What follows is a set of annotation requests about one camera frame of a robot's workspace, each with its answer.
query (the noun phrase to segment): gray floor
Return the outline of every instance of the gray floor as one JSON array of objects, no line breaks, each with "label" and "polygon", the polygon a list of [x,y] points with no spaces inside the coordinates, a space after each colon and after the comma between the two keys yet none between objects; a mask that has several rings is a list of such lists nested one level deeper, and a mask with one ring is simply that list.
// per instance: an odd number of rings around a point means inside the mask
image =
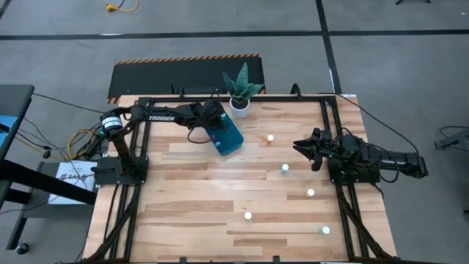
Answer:
[{"label": "gray floor", "polygon": [[[0,34],[96,34],[210,32],[230,30],[318,30],[314,1],[141,0],[130,14],[104,10],[109,0],[12,0]],[[128,7],[133,2],[128,0]],[[434,0],[324,0],[330,30],[468,29],[469,3]],[[469,189],[468,154],[437,152],[435,131],[469,125],[469,35],[332,37],[343,93],[357,94],[363,107],[417,144],[430,176],[401,176],[383,185],[385,204],[400,257],[467,263],[469,224],[462,215]],[[33,84],[37,92],[106,110],[112,65],[121,59],[260,53],[270,93],[330,92],[321,37],[240,37],[167,40],[0,41],[0,83]],[[98,115],[34,98],[27,117],[52,142],[65,145]],[[369,140],[411,150],[392,132],[363,116]],[[28,124],[23,129],[33,131]],[[8,158],[35,169],[40,157],[17,142]],[[1,211],[18,208],[6,203]],[[0,216],[0,249],[17,213]],[[29,220],[23,256],[0,250],[2,263],[73,261],[83,245],[89,216]]]}]

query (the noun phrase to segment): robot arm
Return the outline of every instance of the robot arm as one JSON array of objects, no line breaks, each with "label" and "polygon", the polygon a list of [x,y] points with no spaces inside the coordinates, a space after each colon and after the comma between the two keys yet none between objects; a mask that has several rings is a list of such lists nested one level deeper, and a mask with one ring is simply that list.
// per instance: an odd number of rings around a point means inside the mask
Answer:
[{"label": "robot arm", "polygon": [[313,171],[318,171],[322,158],[327,158],[332,179],[343,184],[376,183],[380,181],[380,169],[399,170],[415,178],[428,175],[425,161],[417,153],[387,151],[350,133],[332,140],[330,131],[315,128],[309,139],[293,143],[295,150],[314,160],[311,165]]},{"label": "robot arm", "polygon": [[[224,113],[223,106],[217,100],[207,100],[203,105],[191,103],[174,108],[134,106],[124,108],[119,107],[104,113],[101,116],[104,135],[114,143],[119,154],[124,175],[135,175],[139,173],[139,161],[135,153],[129,150],[125,142],[125,135],[132,132],[142,122],[175,122],[188,129],[197,127],[212,128],[216,130],[224,129],[221,115]],[[120,116],[123,115],[128,123],[124,126]]]}]

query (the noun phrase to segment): wooden tabletop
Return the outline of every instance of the wooden tabletop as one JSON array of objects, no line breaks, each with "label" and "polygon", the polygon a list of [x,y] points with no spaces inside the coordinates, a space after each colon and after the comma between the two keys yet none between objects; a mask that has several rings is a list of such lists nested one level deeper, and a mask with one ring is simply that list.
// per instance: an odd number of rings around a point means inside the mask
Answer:
[{"label": "wooden tabletop", "polygon": [[[137,99],[122,96],[119,105],[130,106]],[[337,101],[342,126],[366,140],[359,109],[342,98]],[[224,108],[230,114],[227,103]],[[180,257],[199,262],[271,261],[273,255],[290,261],[347,260],[336,191],[327,166],[312,172],[311,162],[292,148],[294,140],[310,137],[313,128],[323,128],[320,105],[253,102],[246,118],[233,121],[245,141],[224,157],[212,143],[188,142],[185,127],[151,124],[149,171],[141,191],[130,261],[179,261]],[[269,134],[275,136],[271,144],[267,143]],[[207,134],[197,128],[191,139],[204,141]],[[116,155],[113,147],[109,153]],[[282,164],[289,164],[288,173],[281,174]],[[316,192],[311,198],[305,197],[308,188]],[[381,194],[365,183],[356,188],[365,226],[384,250],[395,255]],[[105,186],[97,194],[84,257],[103,241],[113,190],[114,186]],[[252,213],[250,221],[244,219],[247,211]],[[330,227],[330,235],[318,233],[325,225]],[[353,224],[351,229],[359,255]],[[121,239],[118,256],[122,256],[123,245]]]}]

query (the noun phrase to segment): table leg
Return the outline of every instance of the table leg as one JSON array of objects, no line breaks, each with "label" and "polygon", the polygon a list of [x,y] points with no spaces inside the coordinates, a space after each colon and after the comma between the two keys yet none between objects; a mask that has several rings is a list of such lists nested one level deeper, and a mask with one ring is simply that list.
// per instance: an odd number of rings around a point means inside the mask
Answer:
[{"label": "table leg", "polygon": [[17,202],[26,205],[29,202],[29,198],[31,198],[31,193],[11,188],[8,190],[5,200],[8,202]]},{"label": "table leg", "polygon": [[13,228],[10,239],[8,240],[7,250],[15,250],[16,246],[18,246],[18,243],[20,242],[21,233],[23,233],[24,226],[26,225],[26,220],[28,220],[26,217],[23,217],[23,215],[24,210],[21,210],[18,220],[16,221],[15,227]]},{"label": "table leg", "polygon": [[93,205],[96,194],[11,161],[0,161],[0,180],[11,180],[61,197]]}]

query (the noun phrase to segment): yellow and black stripe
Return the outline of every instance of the yellow and black stripe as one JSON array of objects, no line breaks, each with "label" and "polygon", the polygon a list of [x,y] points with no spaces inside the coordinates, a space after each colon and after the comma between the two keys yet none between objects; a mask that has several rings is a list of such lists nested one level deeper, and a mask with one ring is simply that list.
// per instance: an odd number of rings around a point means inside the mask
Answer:
[{"label": "yellow and black stripe", "polygon": [[120,98],[108,98],[108,104],[118,104]]},{"label": "yellow and black stripe", "polygon": [[234,58],[253,58],[259,57],[259,54],[239,54],[239,55],[220,55],[220,56],[195,56],[195,57],[182,57],[182,58],[168,58],[168,59],[129,59],[118,61],[114,65],[124,64],[137,64],[137,63],[156,63],[156,62],[184,62],[190,60],[200,59],[234,59]]}]

